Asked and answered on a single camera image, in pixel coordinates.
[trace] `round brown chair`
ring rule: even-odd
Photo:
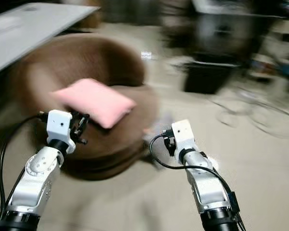
[[[137,106],[111,130],[89,124],[87,145],[77,145],[65,169],[75,177],[102,180],[112,177],[141,157],[143,130],[155,120],[157,98],[143,84],[145,67],[139,54],[114,40],[93,34],[60,36],[22,59],[12,72],[15,96],[26,114],[69,108],[49,92],[82,78],[93,78],[131,98]]]

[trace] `white table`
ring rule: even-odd
[[[0,33],[0,70],[47,42],[99,7],[29,3],[0,14],[17,18],[19,27]]]

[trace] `floor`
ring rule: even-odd
[[[221,123],[218,115],[222,109],[211,100],[236,97],[230,87],[216,99],[182,92],[184,76],[169,65],[169,58],[179,51],[163,48],[158,27],[106,24],[100,33],[128,42],[139,54],[152,52],[152,60],[145,61],[146,81],[160,97],[160,114],[171,112],[177,121],[190,121],[197,145],[218,161],[221,175],[236,191],[247,230],[289,231],[289,139],[260,131],[247,116],[227,118],[235,121],[233,127]],[[242,106],[237,102],[226,103]],[[23,115],[14,103],[0,110],[0,138],[9,125],[21,118]],[[279,128],[288,125],[281,119],[276,123]],[[25,127],[7,151],[7,190],[35,151],[28,139],[30,130],[30,126]],[[105,181],[81,181],[61,174],[38,230],[201,231],[203,228],[185,172],[157,171],[139,161]]]

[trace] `pink pillow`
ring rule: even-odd
[[[126,96],[93,80],[81,79],[71,86],[51,93],[63,104],[84,114],[103,128],[112,128],[123,116],[136,106]]]

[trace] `brown armchair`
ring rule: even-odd
[[[15,67],[12,86],[28,115],[51,109],[66,110],[49,92],[82,78],[94,78],[133,99],[137,106],[111,130],[89,124],[65,168],[73,176],[100,180],[112,177],[141,157],[143,130],[155,120],[157,98],[143,84],[140,56],[114,40],[93,34],[57,37],[35,50]]]

